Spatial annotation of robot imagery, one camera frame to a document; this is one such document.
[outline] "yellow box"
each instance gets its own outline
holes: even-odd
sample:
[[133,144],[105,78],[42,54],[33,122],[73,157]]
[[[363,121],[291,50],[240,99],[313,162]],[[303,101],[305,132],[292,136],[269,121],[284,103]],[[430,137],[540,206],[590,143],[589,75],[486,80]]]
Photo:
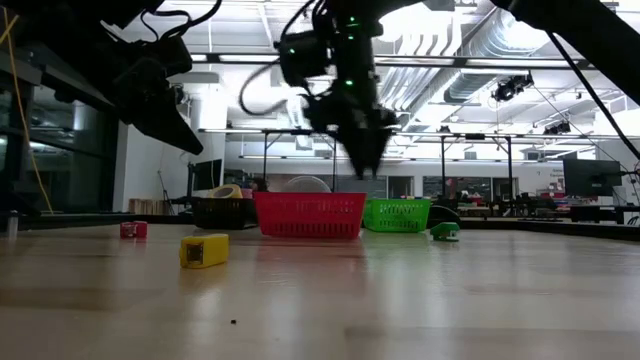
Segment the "yellow box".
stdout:
[[180,266],[203,269],[227,262],[229,259],[229,235],[189,236],[182,239]]

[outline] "ceiling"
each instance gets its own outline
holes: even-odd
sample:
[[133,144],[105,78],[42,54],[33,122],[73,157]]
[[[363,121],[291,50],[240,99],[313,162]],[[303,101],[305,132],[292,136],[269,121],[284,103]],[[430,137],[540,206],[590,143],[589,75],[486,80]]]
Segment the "ceiling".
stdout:
[[[190,52],[273,53],[273,42],[279,39],[286,22],[304,2],[304,0],[224,0],[220,11],[210,21],[190,29],[184,36],[184,40]],[[481,23],[493,8],[493,5],[488,0],[477,0],[473,1],[473,3],[477,6],[459,6],[456,11],[457,21],[460,22],[462,39],[481,36],[472,32],[472,29]],[[213,1],[209,0],[168,0],[165,1],[161,10],[181,9],[188,11],[192,17],[197,17],[208,11],[212,4]],[[636,29],[640,28],[640,15],[634,12],[625,12],[621,16]],[[163,33],[183,22],[181,17],[159,18],[148,15],[145,19],[159,33]],[[302,21],[293,26],[291,31],[298,32],[309,28],[309,21],[302,19]],[[413,31],[422,32],[423,30],[414,29]],[[138,39],[153,40],[151,32],[139,20],[133,22],[122,31],[121,36],[129,41]],[[405,41],[408,41],[408,37],[403,37],[395,42],[383,42],[375,39],[374,49],[378,55],[402,54]],[[558,57],[557,50],[552,44],[543,42],[541,45],[529,55],[534,57]],[[580,55],[570,47],[569,51],[574,58],[580,58]],[[244,115],[235,105],[240,85],[254,69],[255,66],[248,65],[197,65],[193,71],[196,73],[213,71],[220,74],[221,83],[231,96],[230,120],[232,122],[242,122],[243,126],[260,127],[261,119],[249,119],[249,116]],[[383,83],[387,77],[391,76],[389,71],[389,68],[378,69]],[[615,100],[624,95],[599,72],[591,71],[587,75],[603,99]],[[593,122],[596,106],[572,72],[557,70],[533,71],[532,76],[537,89],[530,88],[514,101],[500,104],[499,106],[489,98],[489,95],[493,87],[495,87],[495,82],[501,78],[500,76],[495,77],[492,82],[475,92],[473,98],[463,106],[449,106],[452,111],[442,113],[444,115],[438,112],[440,115],[429,116],[433,112],[425,111],[423,111],[423,115],[420,115],[418,109],[434,100],[433,98],[426,101],[416,100],[416,103],[409,108],[412,118],[409,125],[425,125],[422,128],[423,130],[427,130],[426,127],[429,126],[427,131],[434,131],[441,124],[451,124],[459,128],[456,131],[461,132],[494,132],[499,130],[510,133],[529,131],[541,133],[546,122],[551,122],[557,118],[557,116],[554,118],[554,115],[557,114],[556,109],[564,111],[572,108],[580,108],[580,113],[574,118],[576,123],[588,127]],[[432,83],[425,84],[424,87],[432,86],[433,81],[435,80],[432,80]],[[269,79],[264,79],[261,83],[263,90],[273,85]],[[402,93],[406,90],[403,87],[408,88],[408,84],[410,83],[396,84],[395,87],[400,86],[399,93]],[[257,106],[261,106],[260,100],[264,96],[261,96],[260,93],[260,91],[255,91],[255,94],[248,99],[248,103],[254,102],[258,104]]]

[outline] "plastic basket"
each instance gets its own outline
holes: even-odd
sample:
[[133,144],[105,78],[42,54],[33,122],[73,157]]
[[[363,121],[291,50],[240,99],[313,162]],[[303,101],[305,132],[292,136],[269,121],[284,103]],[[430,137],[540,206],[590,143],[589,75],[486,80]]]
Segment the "plastic basket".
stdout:
[[193,220],[201,229],[242,230],[257,225],[251,199],[200,199],[193,207]]
[[255,193],[264,235],[355,239],[366,194]]
[[427,229],[429,200],[367,200],[364,225],[377,232],[421,232]]

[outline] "red basket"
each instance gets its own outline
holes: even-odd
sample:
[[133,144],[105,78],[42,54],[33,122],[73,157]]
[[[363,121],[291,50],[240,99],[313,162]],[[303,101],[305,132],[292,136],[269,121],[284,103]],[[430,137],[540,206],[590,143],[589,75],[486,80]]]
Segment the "red basket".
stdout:
[[256,192],[254,197],[264,235],[355,239],[367,194]]

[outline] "green toy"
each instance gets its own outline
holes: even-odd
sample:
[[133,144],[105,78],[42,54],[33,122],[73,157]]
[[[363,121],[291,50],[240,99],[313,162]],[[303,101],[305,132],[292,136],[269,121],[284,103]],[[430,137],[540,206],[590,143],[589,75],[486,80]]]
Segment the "green toy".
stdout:
[[456,223],[441,223],[431,229],[431,236],[435,241],[458,242],[456,235],[460,231],[460,226]]

